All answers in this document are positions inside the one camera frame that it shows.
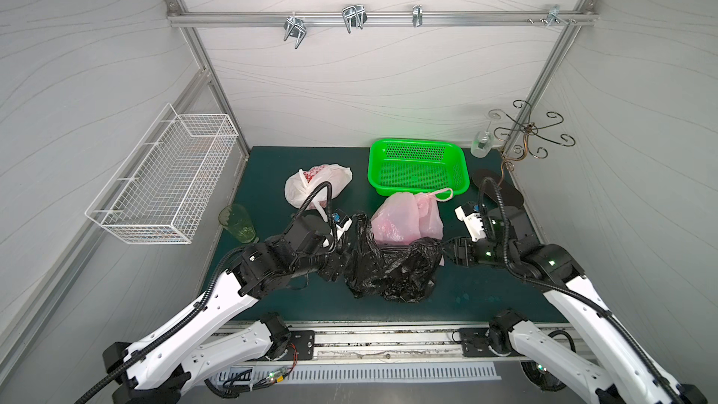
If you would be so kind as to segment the black plastic bag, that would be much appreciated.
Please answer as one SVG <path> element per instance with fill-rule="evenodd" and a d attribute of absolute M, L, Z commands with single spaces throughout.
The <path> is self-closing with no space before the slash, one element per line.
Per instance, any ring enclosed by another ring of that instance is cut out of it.
<path fill-rule="evenodd" d="M 378 296 L 389 302 L 419 303 L 436 287 L 443 258 L 437 239 L 422 238 L 408 245 L 381 245 L 375 241 L 364 213 L 352 216 L 344 249 L 346 285 L 357 299 Z"/>

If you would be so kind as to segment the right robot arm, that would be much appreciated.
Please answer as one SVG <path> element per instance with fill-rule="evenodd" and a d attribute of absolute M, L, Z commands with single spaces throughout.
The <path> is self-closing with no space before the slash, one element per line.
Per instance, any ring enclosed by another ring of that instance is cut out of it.
<path fill-rule="evenodd" d="M 503 310 L 486 329 L 460 329 L 466 357 L 521 356 L 533 385 L 544 391 L 568 388 L 587 403 L 707 402 L 697 386 L 678 381 L 646 352 L 566 249 L 539 242 L 527 213 L 505 205 L 493 178 L 483 178 L 478 200 L 455 213 L 469 236 L 454 241 L 454 261 L 501 267 L 537 288 L 595 358 L 579 355 L 566 330 L 547 333 L 517 310 Z"/>

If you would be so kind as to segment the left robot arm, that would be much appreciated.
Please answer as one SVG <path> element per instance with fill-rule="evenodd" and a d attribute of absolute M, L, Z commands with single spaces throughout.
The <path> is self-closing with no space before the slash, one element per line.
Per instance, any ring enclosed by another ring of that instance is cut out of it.
<path fill-rule="evenodd" d="M 298 277 L 331 276 L 351 219 L 332 209 L 333 185 L 323 181 L 286 230 L 228 252 L 207 289 L 162 327 L 137 342 L 115 342 L 103 353 L 106 376 L 78 399 L 89 402 L 111 383 L 115 403 L 176 403 L 194 385 L 241 360 L 281 356 L 290 331 L 277 314 L 216 342 L 208 338 L 267 295 Z"/>

